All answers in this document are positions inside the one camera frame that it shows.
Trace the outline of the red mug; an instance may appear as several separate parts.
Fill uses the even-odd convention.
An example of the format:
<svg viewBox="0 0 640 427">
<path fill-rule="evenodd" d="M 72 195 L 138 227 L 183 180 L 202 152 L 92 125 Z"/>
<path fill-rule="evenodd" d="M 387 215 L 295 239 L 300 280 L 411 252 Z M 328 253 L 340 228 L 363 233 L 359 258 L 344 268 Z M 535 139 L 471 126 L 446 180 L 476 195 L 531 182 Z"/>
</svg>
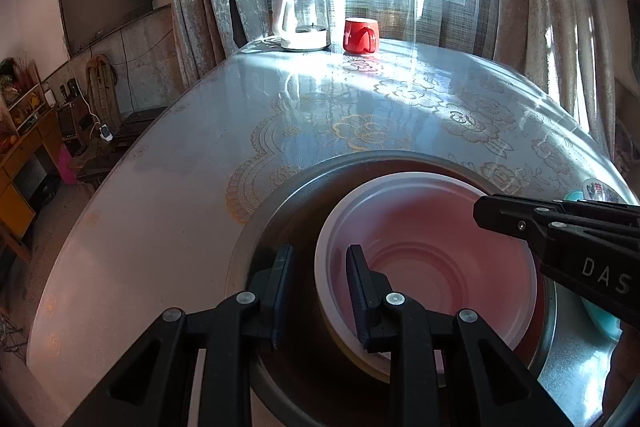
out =
<svg viewBox="0 0 640 427">
<path fill-rule="evenodd" d="M 373 18 L 347 17 L 344 26 L 343 49 L 354 55 L 375 54 L 380 47 L 378 21 Z"/>
</svg>

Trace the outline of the teal round plate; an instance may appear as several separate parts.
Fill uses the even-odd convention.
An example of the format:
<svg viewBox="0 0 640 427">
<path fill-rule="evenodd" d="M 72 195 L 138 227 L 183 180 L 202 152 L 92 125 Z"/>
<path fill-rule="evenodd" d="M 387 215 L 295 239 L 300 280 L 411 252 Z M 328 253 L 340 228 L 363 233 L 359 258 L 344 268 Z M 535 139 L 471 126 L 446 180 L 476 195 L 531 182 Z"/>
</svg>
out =
<svg viewBox="0 0 640 427">
<path fill-rule="evenodd" d="M 584 199 L 584 195 L 582 195 L 582 188 L 580 190 L 571 191 L 565 197 L 565 200 L 569 202 L 577 202 L 578 200 L 587 200 Z M 582 300 L 588 315 L 590 316 L 593 324 L 596 325 L 598 331 L 605 335 L 609 340 L 617 343 L 620 340 L 620 336 L 622 335 L 622 329 L 620 328 L 620 319 L 614 317 L 611 313 L 608 313 L 601 308 L 595 306 L 590 301 L 584 299 Z"/>
</svg>

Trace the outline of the wooden cabinet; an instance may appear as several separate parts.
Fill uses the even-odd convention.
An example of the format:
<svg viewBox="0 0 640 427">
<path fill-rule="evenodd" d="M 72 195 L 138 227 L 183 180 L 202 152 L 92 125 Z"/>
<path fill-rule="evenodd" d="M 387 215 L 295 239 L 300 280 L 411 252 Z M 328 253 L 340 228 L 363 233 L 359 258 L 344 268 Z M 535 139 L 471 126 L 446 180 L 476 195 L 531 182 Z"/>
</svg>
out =
<svg viewBox="0 0 640 427">
<path fill-rule="evenodd" d="M 20 171 L 38 160 L 59 173 L 63 148 L 55 109 L 44 95 L 36 64 L 9 57 L 1 61 L 1 247 L 32 261 L 24 236 L 36 212 L 15 184 Z"/>
</svg>

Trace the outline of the stainless steel bowl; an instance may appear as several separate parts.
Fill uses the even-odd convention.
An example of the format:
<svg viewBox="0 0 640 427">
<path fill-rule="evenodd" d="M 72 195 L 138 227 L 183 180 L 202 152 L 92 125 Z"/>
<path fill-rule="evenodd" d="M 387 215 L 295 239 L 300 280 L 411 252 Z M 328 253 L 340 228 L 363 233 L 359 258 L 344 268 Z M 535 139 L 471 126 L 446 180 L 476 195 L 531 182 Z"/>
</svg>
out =
<svg viewBox="0 0 640 427">
<path fill-rule="evenodd" d="M 348 154 L 297 173 L 254 211 L 226 280 L 234 294 L 293 249 L 280 346 L 259 355 L 250 382 L 257 422 L 384 426 L 390 358 L 356 335 L 346 251 L 426 309 L 477 311 L 534 374 L 548 358 L 555 290 L 519 239 L 480 228 L 473 207 L 495 185 L 469 169 L 407 152 Z"/>
</svg>

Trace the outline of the yellow plastic bowl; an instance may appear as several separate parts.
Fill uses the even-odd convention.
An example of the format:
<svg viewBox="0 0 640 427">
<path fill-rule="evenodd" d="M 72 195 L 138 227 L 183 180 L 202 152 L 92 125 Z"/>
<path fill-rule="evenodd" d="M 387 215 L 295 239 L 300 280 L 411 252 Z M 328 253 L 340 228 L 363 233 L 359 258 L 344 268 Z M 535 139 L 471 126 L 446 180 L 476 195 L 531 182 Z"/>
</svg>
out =
<svg viewBox="0 0 640 427">
<path fill-rule="evenodd" d="M 349 362 L 378 381 L 386 384 L 390 382 L 390 358 L 387 355 L 369 353 L 364 350 L 354 324 L 342 321 L 334 324 L 327 317 L 323 319 L 323 322 L 326 324 L 331 339 Z"/>
</svg>

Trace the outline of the white plate red dragon print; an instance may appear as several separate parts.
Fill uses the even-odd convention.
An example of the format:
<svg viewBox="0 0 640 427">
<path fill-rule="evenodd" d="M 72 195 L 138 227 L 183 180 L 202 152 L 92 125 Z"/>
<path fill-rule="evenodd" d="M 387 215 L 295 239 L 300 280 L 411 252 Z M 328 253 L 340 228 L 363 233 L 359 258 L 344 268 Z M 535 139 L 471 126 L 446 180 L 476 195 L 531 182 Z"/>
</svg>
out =
<svg viewBox="0 0 640 427">
<path fill-rule="evenodd" d="M 625 201 L 614 188 L 598 180 L 589 178 L 582 184 L 582 195 L 584 199 L 593 202 L 612 202 L 613 204 L 623 204 Z"/>
</svg>

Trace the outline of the red plastic bowl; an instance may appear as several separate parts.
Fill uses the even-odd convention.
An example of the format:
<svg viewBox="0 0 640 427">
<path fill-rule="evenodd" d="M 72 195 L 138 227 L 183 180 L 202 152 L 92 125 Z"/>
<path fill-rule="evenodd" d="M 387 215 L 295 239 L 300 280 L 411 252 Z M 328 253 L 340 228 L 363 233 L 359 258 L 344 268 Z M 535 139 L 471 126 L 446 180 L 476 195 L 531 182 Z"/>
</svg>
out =
<svg viewBox="0 0 640 427">
<path fill-rule="evenodd" d="M 362 248 L 368 267 L 424 308 L 471 308 L 510 347 L 532 321 L 537 275 L 525 242 L 480 228 L 473 206 L 483 191 L 431 172 L 379 176 L 349 192 L 323 223 L 314 280 L 324 317 L 355 325 L 346 251 Z"/>
</svg>

